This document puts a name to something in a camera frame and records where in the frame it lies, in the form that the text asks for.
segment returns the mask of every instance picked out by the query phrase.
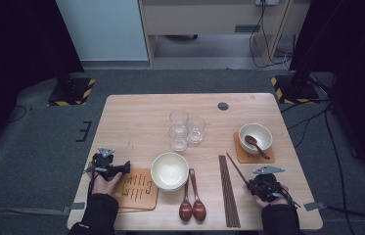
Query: wooden coaster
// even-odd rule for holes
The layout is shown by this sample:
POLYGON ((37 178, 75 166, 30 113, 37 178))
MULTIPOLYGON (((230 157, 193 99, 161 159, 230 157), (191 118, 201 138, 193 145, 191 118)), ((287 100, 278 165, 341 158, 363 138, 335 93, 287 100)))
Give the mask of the wooden coaster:
POLYGON ((252 155, 247 153, 240 144, 240 136, 238 132, 234 133, 234 142, 235 142, 235 150, 237 151, 237 160, 241 164, 273 164, 276 162, 276 158, 274 157, 273 148, 270 147, 264 153, 270 157, 269 160, 266 160, 260 154, 252 155))
POLYGON ((156 207, 158 191, 150 169, 130 169, 115 186, 114 197, 120 206, 118 212, 153 210, 156 207))

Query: gray carpet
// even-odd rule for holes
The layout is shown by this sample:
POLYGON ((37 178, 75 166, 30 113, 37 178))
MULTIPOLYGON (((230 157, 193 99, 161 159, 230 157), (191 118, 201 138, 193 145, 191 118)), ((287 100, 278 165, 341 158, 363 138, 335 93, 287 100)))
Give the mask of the gray carpet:
MULTIPOLYGON (((0 208, 60 210, 72 203, 105 100, 111 94, 274 93, 269 78, 285 73, 284 70, 89 70, 87 74, 96 83, 87 103, 66 107, 47 106, 55 79, 29 87, 19 95, 18 105, 23 108, 16 107, 9 118, 15 121, 8 122, 0 133, 0 208), (89 134, 85 142, 76 142, 83 137, 80 129, 87 127, 84 121, 92 121, 89 134)), ((310 118, 327 105, 328 102, 299 105, 285 111, 286 125, 310 118)), ((290 106, 279 104, 281 110, 290 106)), ((365 160, 352 156, 339 121, 330 112, 328 123, 342 164, 347 208, 365 213, 365 160)), ((338 160, 325 118, 322 115, 313 119, 305 132, 304 126, 305 123, 290 129, 290 134, 295 145, 304 135, 297 155, 314 198, 342 209, 338 160)), ((324 209, 321 215, 323 228, 306 234, 350 234, 342 212, 324 209)), ((349 219, 355 234, 365 234, 364 217, 350 215, 349 219)), ((61 215, 0 214, 0 234, 67 234, 67 220, 67 216, 61 215)))

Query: hand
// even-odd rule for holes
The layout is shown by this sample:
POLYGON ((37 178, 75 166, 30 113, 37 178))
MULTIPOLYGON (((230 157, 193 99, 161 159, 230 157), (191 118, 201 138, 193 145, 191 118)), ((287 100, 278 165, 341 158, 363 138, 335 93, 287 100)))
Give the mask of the hand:
MULTIPOLYGON (((285 185, 281 185, 282 186, 282 188, 283 188, 283 191, 286 193, 287 191, 289 191, 289 188, 288 187, 286 187, 285 185)), ((268 205, 279 205, 279 204, 284 204, 284 205, 287 205, 288 204, 288 202, 287 202, 287 199, 285 199, 285 198, 277 198, 276 200, 274 200, 273 202, 271 202, 271 203, 268 203, 268 202, 263 202, 263 201, 261 201, 261 199, 260 198, 258 198, 256 195, 254 195, 254 197, 255 197, 255 202, 259 205, 259 206, 261 206, 262 208, 265 208, 265 207, 267 207, 268 205)))
POLYGON ((113 197, 113 191, 120 180, 122 173, 119 172, 112 180, 106 181, 101 175, 96 175, 96 179, 93 187, 93 194, 107 194, 113 197))

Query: black sleeve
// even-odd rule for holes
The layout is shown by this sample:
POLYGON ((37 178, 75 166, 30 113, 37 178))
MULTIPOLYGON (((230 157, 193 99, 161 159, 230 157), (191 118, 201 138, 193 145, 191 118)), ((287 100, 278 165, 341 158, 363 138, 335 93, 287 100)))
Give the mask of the black sleeve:
POLYGON ((303 234, 298 228, 298 218, 290 205, 268 205, 263 208, 261 219, 265 235, 303 234))
POLYGON ((114 235, 114 221, 118 202, 107 194, 93 194, 81 222, 77 222, 68 235, 114 235))

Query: wooden spoon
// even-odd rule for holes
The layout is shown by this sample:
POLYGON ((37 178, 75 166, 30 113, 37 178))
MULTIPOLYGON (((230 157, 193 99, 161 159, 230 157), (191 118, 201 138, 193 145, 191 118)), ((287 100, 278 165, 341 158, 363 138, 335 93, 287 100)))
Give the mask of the wooden spoon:
POLYGON ((262 157, 264 157, 266 160, 269 160, 270 159, 270 157, 268 156, 268 155, 266 155, 265 153, 264 153, 264 151, 262 151, 261 149, 260 149, 260 147, 258 147, 258 145, 257 145, 257 140, 254 138, 254 137, 252 137, 252 136, 250 136, 250 135, 246 135, 246 142, 247 143, 249 143, 249 144, 251 144, 251 145, 254 145, 255 146, 255 148, 257 148, 257 150, 258 150, 258 152, 261 154, 261 156, 262 157))
POLYGON ((191 176, 192 186, 194 187, 194 193, 195 193, 195 203, 193 207, 194 218, 197 219, 198 221, 204 221, 206 218, 206 208, 203 202, 201 202, 200 197, 198 196, 195 171, 192 168, 190 168, 189 173, 191 176))
POLYGON ((192 206, 189 203, 189 198, 188 198, 188 185, 189 185, 189 178, 185 183, 185 199, 183 200, 179 208, 179 216, 184 221, 188 221, 192 216, 192 206))

